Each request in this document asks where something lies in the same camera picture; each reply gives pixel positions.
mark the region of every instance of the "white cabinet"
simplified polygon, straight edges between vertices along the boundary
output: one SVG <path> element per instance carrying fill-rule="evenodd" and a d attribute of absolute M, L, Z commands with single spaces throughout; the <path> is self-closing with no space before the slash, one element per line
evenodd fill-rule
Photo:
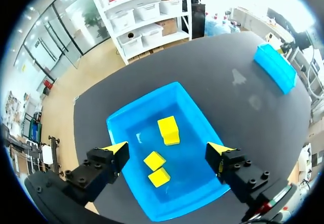
<path fill-rule="evenodd" d="M 105 2 L 102 2 L 102 0 L 94 0 L 94 3 L 99 11 L 99 14 L 102 18 L 102 21 L 104 22 L 111 39 L 113 40 L 121 58 L 125 62 L 126 65 L 128 65 L 128 60 L 136 55 L 139 55 L 143 52 L 146 52 L 148 50 L 154 49 L 159 46 L 163 46 L 164 44 L 171 43 L 177 40 L 181 40 L 184 38 L 188 38 L 189 40 L 192 39 L 192 19 L 191 19 L 191 0 L 187 0 L 187 12 L 183 12 L 181 10 L 173 10 L 174 12 L 170 12 L 168 14 L 162 13 L 159 9 L 158 12 L 154 16 L 135 16 L 135 23 L 131 23 L 129 26 L 125 26 L 122 29 L 114 30 L 111 20 L 109 19 L 113 14 L 117 13 L 118 11 L 127 10 L 127 9 L 135 9 L 138 7 L 139 4 L 148 4 L 148 3 L 159 3 L 161 0 L 116 0 L 111 3 L 108 3 L 107 0 Z M 184 19 L 184 16 L 188 16 L 188 22 Z M 124 51 L 120 44 L 119 37 L 133 32 L 133 31 L 139 31 L 142 27 L 166 20 L 176 18 L 177 24 L 178 24 L 178 31 L 176 33 L 163 36 L 161 39 L 157 41 L 151 41 L 150 43 L 144 43 L 143 47 L 141 49 L 134 49 L 133 51 L 130 51 L 127 49 L 127 52 Z M 188 33 L 182 31 L 181 27 L 179 27 L 179 24 L 181 24 L 181 19 L 184 19 L 186 26 L 188 27 Z"/>

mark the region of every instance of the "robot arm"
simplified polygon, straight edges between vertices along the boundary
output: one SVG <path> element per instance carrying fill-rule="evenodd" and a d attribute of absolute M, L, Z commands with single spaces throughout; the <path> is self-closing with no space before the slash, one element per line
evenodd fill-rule
<path fill-rule="evenodd" d="M 25 185 L 49 223 L 118 224 L 84 206 L 93 202 L 107 184 L 116 181 L 128 159 L 127 142 L 105 149 L 94 148 L 80 166 L 65 171 L 66 181 L 52 171 L 36 172 L 28 176 Z"/>
<path fill-rule="evenodd" d="M 270 181 L 270 172 L 253 164 L 241 149 L 208 142 L 205 158 L 218 180 L 228 184 L 239 201 L 249 206 L 242 221 L 273 219 L 297 189 L 287 180 Z"/>

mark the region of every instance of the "black bolt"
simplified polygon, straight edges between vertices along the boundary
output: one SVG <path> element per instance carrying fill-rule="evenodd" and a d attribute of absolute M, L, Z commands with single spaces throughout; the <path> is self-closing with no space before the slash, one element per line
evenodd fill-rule
<path fill-rule="evenodd" d="M 255 184 L 256 184 L 256 180 L 254 179 L 254 178 L 252 178 L 252 179 L 250 179 L 249 180 L 249 185 L 251 186 L 251 187 L 253 187 Z"/>
<path fill-rule="evenodd" d="M 241 166 L 237 163 L 237 164 L 234 165 L 234 170 L 239 170 L 240 167 Z"/>
<path fill-rule="evenodd" d="M 263 180 L 267 180 L 269 178 L 269 175 L 270 175 L 270 172 L 268 171 L 265 171 L 262 176 L 261 176 L 261 179 Z"/>
<path fill-rule="evenodd" d="M 244 166 L 249 167 L 249 166 L 251 166 L 251 164 L 252 164 L 251 160 L 246 160 Z"/>
<path fill-rule="evenodd" d="M 95 165 L 95 169 L 100 169 L 102 166 L 101 166 L 101 164 L 99 164 L 99 163 L 97 163 L 96 165 Z"/>
<path fill-rule="evenodd" d="M 65 171 L 65 177 L 67 177 L 67 178 L 72 177 L 72 172 L 71 172 L 71 170 L 66 170 L 66 171 Z"/>
<path fill-rule="evenodd" d="M 84 177 L 81 177 L 77 182 L 79 183 L 79 185 L 84 186 L 86 184 L 86 179 Z"/>
<path fill-rule="evenodd" d="M 90 162 L 89 162 L 88 159 L 85 159 L 85 160 L 83 160 L 83 164 L 84 164 L 85 166 L 88 166 L 88 165 L 90 165 Z"/>

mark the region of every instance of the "potted plant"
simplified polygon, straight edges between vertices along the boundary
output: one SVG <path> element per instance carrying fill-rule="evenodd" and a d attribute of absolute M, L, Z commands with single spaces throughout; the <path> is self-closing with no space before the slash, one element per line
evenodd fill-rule
<path fill-rule="evenodd" d="M 100 15 L 99 15 L 99 12 L 98 12 L 97 8 L 95 7 L 94 3 L 92 3 L 92 6 L 90 6 L 88 8 L 88 10 L 82 14 L 82 16 L 85 20 L 86 25 L 89 25 L 92 27 L 93 26 L 98 27 L 99 36 L 101 36 L 102 38 L 106 38 L 109 36 L 106 27 L 101 25 Z"/>

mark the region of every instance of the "yellow sponge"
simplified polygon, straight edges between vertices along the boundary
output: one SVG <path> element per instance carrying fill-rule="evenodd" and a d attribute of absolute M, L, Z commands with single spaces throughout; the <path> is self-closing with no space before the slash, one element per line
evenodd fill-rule
<path fill-rule="evenodd" d="M 157 121 L 164 144 L 167 146 L 180 143 L 179 129 L 174 116 Z"/>
<path fill-rule="evenodd" d="M 166 162 L 166 160 L 159 153 L 152 152 L 144 159 L 144 162 L 149 168 L 155 171 L 159 167 L 161 167 Z"/>
<path fill-rule="evenodd" d="M 151 173 L 148 176 L 148 178 L 151 180 L 151 182 L 154 184 L 156 188 L 160 187 L 161 185 L 164 185 L 170 180 L 170 176 L 168 175 L 167 171 L 164 168 L 160 168 L 154 173 Z"/>

